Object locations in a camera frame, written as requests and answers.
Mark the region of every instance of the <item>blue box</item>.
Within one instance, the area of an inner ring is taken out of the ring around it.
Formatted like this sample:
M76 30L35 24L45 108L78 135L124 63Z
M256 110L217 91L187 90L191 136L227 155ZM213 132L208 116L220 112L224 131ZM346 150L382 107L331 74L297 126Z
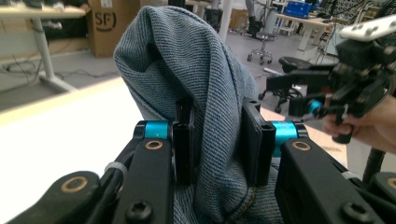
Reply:
M304 2L288 2L285 8L285 15L306 19L308 18L309 10L311 10L312 5Z

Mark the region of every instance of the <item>office chair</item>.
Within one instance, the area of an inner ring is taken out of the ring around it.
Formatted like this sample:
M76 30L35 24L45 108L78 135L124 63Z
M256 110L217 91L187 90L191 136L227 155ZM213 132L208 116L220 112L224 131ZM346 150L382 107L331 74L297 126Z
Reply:
M311 65L313 65L310 62L293 57L281 57L279 59L279 62L280 64L282 64L282 70L284 73L289 73L295 69L309 68ZM292 85L284 89L267 86L267 89L263 93L259 94L259 100L262 100L268 91L271 91L274 96L279 97L279 101L277 102L277 106L275 107L276 113L280 113L282 111L282 108L280 106L285 104L289 99L303 96L297 89L293 88Z
M267 63L272 63L273 57L270 51L265 50L265 42L268 40L276 40L276 35L271 35L267 33L258 32L257 36L262 39L262 48L261 49L253 49L249 55L247 56L247 61L251 62L253 58L253 54L260 56L260 64L264 64L265 58L270 58Z

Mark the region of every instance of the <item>denim fabric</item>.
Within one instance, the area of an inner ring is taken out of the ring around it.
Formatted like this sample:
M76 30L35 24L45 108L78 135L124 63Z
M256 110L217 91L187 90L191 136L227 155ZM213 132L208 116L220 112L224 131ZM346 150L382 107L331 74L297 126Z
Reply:
M197 182L175 190L175 223L281 223L270 184L248 188L235 153L253 76L203 20L178 7L143 7L114 56L144 119L174 120L175 101L194 101Z

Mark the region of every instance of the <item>white table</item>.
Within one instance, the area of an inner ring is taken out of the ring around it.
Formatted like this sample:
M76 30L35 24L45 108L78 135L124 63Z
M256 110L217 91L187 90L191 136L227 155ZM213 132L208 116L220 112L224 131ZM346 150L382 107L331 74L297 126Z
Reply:
M318 46L316 46L316 44L318 43L321 34L323 34L325 28L330 27L331 25L329 23L319 21L318 19L300 19L296 17L286 16L283 14L277 14L277 16L281 19L279 27L283 26L284 21L296 21L304 25L303 38L301 39L300 45L297 48L295 57L306 61L314 58L318 49ZM312 34L312 31L317 28L318 33L315 35L315 39L313 40L314 45L308 45L308 40Z
M261 112L267 120L284 119ZM0 223L36 203L63 175L92 171L101 176L141 119L121 78L0 113ZM344 145L317 130L308 132L347 165Z
M54 9L52 7L43 7L42 9L29 8L25 7L24 4L18 4L15 7L0 7L0 19L32 20L35 42L38 46L38 50L40 51L41 58L43 59L45 71L45 73L40 74L40 79L61 89L62 91L75 91L76 88L63 82L54 75L47 39L43 32L41 19L78 18L84 15L85 11L76 7L66 7L64 11ZM3 51L2 54L8 53L9 55L13 55L14 48L20 48L18 45L24 44L23 42L25 37L32 39L26 34L0 35L0 49Z

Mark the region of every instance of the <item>person's arm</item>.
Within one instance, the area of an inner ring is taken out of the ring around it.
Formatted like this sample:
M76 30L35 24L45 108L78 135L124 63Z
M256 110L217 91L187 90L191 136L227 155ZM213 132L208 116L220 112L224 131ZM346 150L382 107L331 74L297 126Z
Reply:
M367 145L396 153L396 99L386 96L362 118L349 115L340 125L335 124L335 115L326 116L323 119L323 132L332 136L353 132L354 138Z

